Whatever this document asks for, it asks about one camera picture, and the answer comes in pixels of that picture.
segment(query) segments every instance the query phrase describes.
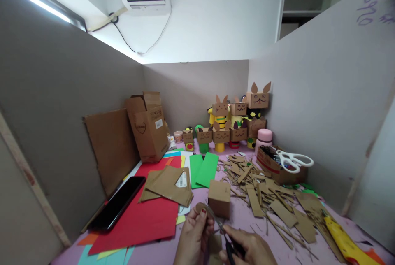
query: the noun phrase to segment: hand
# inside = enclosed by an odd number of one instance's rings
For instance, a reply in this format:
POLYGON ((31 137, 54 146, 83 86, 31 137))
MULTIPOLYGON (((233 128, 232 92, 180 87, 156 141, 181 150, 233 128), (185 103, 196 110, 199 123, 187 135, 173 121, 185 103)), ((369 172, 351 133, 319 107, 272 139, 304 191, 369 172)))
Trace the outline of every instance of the hand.
POLYGON ((174 265, 203 264, 209 236, 214 232, 214 220, 207 218, 207 211, 200 214, 196 207, 189 212, 182 227, 174 265))
MULTIPOLYGON (((269 245, 261 236, 256 233, 248 233, 244 230, 236 230, 228 225, 224 225, 223 228, 246 251, 244 260, 233 254, 236 265, 277 265, 269 245)), ((219 257, 222 262, 230 265, 226 251, 220 251, 219 257)))

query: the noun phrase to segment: yellow tool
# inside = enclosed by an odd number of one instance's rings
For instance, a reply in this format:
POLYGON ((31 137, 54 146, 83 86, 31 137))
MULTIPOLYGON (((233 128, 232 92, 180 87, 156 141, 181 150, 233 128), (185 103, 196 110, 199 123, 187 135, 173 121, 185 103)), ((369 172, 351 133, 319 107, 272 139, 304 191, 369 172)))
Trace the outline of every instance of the yellow tool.
POLYGON ((322 213, 324 215, 326 227, 347 261, 353 265, 379 265, 375 260, 365 254, 365 252, 352 241, 343 228, 335 223, 324 210, 322 210, 322 213))

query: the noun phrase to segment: white scissors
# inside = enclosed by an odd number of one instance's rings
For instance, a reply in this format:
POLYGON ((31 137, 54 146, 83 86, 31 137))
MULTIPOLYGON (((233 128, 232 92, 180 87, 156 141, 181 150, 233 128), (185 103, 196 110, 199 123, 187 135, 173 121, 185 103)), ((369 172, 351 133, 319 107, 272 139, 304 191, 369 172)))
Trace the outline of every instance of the white scissors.
POLYGON ((300 155, 300 154, 291 154, 291 153, 287 153, 281 150, 277 150, 276 154, 280 157, 281 160, 281 164, 283 166, 283 168, 290 173, 298 173, 300 172, 300 167, 304 166, 304 167, 311 167, 314 165, 314 161, 313 159, 311 159, 310 157, 307 157, 305 155, 300 155), (309 163, 305 163, 301 160, 299 160, 297 157, 299 158, 306 158, 309 159, 310 162, 309 163), (289 170, 288 168, 285 167, 285 163, 293 166, 295 168, 295 170, 289 170))

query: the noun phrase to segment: black phone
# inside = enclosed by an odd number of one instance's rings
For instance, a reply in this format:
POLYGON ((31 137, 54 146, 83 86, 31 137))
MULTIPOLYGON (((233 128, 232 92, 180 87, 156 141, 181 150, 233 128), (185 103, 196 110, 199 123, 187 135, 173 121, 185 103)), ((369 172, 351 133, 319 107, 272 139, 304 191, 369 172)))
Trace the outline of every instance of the black phone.
POLYGON ((88 230, 109 232, 145 183, 145 177, 130 177, 89 224, 88 230))

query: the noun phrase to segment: pink table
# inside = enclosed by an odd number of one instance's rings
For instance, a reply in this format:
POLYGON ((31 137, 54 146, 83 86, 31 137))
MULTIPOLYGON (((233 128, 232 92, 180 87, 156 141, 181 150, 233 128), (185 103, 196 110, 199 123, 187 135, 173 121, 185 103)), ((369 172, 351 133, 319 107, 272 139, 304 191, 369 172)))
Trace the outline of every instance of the pink table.
MULTIPOLYGON (((177 144, 178 148, 181 148, 184 144, 177 144)), ((239 151, 247 154, 247 158, 250 159, 253 157, 255 161, 255 156, 253 154, 253 150, 248 149, 246 147, 246 143, 240 146, 239 151)), ((214 144, 210 144, 210 152, 216 153, 214 150, 214 144)), ((195 140, 195 151, 194 153, 200 154, 199 145, 195 140)), ((221 153, 220 159, 226 160, 226 155, 235 154, 235 150, 231 150, 228 146, 225 146, 225 152, 221 153)), ((216 180, 220 180, 225 174, 222 171, 216 173, 216 180)), ((200 188, 193 190, 194 197, 192 199, 191 206, 195 206, 199 202, 205 202, 208 196, 207 188, 200 188)), ((310 258, 308 251, 302 248, 298 243, 293 243, 294 249, 290 250, 289 247, 285 244, 284 240, 275 230, 271 223, 268 224, 269 232, 268 236, 266 236, 266 219, 258 219, 253 216, 252 210, 247 207, 247 204, 240 198, 231 197, 231 216, 230 220, 226 221, 226 224, 229 224, 235 228, 240 228, 246 230, 247 232, 256 232, 258 233, 267 243, 270 245, 271 250, 278 262, 279 265, 290 265, 296 264, 300 265, 298 259, 302 262, 303 265, 309 264, 320 264, 320 265, 333 265, 340 264, 340 262, 336 259, 332 250, 329 248, 328 244, 321 236, 320 233, 316 236, 317 242, 309 245, 311 251, 319 258, 319 261, 314 257, 310 258)), ((343 227, 343 229, 348 233, 348 235, 354 241, 362 241, 368 240, 370 243, 374 245, 374 249, 376 253, 383 259, 383 261, 387 264, 395 264, 395 257, 387 252, 383 247, 381 247, 376 241, 370 238, 367 234, 365 234, 353 221, 350 219, 339 216, 336 212, 334 212, 329 206, 326 205, 326 208, 331 213, 331 215, 336 219, 336 221, 343 227)), ((283 222, 277 218, 275 215, 271 214, 271 217, 274 221, 283 225, 283 222)), ((133 251, 132 257, 128 265, 171 265, 173 264, 174 256, 177 249, 178 240, 180 237, 182 225, 180 224, 176 226, 176 235, 167 241, 160 242, 150 242, 147 244, 142 244, 135 247, 133 251)), ((293 234, 298 234, 295 228, 291 229, 293 234)), ((86 233, 81 235, 78 240, 73 244, 72 247, 64 251, 61 255, 59 255, 55 260, 52 261, 52 265, 77 265, 79 258, 84 249, 83 246, 77 246, 77 243, 86 236, 86 233)), ((225 248, 225 240, 222 236, 223 248, 225 248)), ((368 251, 371 247, 364 244, 359 244, 360 248, 364 251, 368 251)))

